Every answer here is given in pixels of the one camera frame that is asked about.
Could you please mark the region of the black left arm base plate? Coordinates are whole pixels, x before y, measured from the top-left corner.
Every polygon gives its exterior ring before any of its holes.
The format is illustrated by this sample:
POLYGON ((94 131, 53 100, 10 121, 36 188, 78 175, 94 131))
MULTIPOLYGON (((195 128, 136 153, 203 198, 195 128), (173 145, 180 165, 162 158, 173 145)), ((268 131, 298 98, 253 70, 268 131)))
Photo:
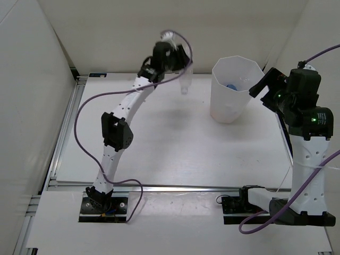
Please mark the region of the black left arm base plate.
POLYGON ((80 223, 125 223, 129 194, 113 192, 104 207, 95 206, 84 193, 81 201, 78 222, 80 223))

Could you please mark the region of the blue label plastic bottle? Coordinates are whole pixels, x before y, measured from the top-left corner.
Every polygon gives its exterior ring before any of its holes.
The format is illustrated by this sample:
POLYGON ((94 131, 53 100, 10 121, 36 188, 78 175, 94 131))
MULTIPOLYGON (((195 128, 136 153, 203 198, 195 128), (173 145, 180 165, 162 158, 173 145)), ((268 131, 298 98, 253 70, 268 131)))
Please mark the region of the blue label plastic bottle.
POLYGON ((236 88, 236 86, 235 86, 235 85, 233 85, 233 84, 228 84, 226 87, 227 87, 227 88, 230 88, 230 89, 232 89, 232 90, 235 90, 235 91, 237 91, 237 88, 236 88))

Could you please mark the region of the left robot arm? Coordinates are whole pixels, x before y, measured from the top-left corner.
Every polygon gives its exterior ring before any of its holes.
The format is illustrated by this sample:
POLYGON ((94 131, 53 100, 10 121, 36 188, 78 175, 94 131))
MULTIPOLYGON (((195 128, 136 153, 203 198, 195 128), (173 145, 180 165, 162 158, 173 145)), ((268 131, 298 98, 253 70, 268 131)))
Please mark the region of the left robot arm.
POLYGON ((131 121, 145 99, 164 80, 166 72, 182 72, 191 61, 181 44, 157 42, 152 55, 147 57, 137 73, 132 92, 126 94, 110 113, 101 116, 101 132, 104 139, 103 157, 99 173, 93 185, 86 188, 91 205, 100 213, 111 210, 113 179, 118 162, 133 140, 131 121))

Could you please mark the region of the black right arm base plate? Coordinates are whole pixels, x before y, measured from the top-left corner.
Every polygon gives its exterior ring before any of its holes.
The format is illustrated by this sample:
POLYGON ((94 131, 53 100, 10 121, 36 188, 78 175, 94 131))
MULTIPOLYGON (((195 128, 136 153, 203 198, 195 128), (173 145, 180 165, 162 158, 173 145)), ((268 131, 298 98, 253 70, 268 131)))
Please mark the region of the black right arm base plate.
POLYGON ((262 211, 260 207, 248 202, 250 189, 266 190, 259 185, 245 185, 239 188, 236 196, 221 194, 216 197, 216 203, 222 206, 224 225, 239 224, 247 217, 262 211))

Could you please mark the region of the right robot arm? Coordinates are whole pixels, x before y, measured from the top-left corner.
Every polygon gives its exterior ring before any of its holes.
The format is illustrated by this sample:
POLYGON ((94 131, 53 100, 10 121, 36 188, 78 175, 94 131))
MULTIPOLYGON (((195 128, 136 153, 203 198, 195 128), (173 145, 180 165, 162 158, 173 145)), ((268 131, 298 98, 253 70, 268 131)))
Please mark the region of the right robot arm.
POLYGON ((292 69, 288 76, 272 67, 249 90, 255 98, 267 87, 262 104, 280 116, 292 146, 292 186, 287 198, 278 198, 262 186, 240 189, 239 207, 256 207, 270 214, 267 225, 334 226, 336 218, 327 211, 323 167, 337 155, 326 153, 334 131, 334 116, 317 106, 320 74, 311 69, 292 69))

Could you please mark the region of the clear plastic bottle blue cap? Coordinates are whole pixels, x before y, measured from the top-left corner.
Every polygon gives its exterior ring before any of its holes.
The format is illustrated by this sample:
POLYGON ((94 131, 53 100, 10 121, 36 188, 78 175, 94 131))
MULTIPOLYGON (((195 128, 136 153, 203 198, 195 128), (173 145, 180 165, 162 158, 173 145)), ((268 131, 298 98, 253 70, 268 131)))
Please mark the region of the clear plastic bottle blue cap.
POLYGON ((179 83, 180 83, 180 89, 181 89, 181 94, 182 95, 187 95, 189 88, 192 84, 192 75, 193 75, 193 61, 192 61, 192 56, 190 54, 190 49, 188 46, 184 47, 184 51, 186 55, 189 57, 189 66, 186 68, 185 71, 181 71, 181 77, 179 78, 179 83))

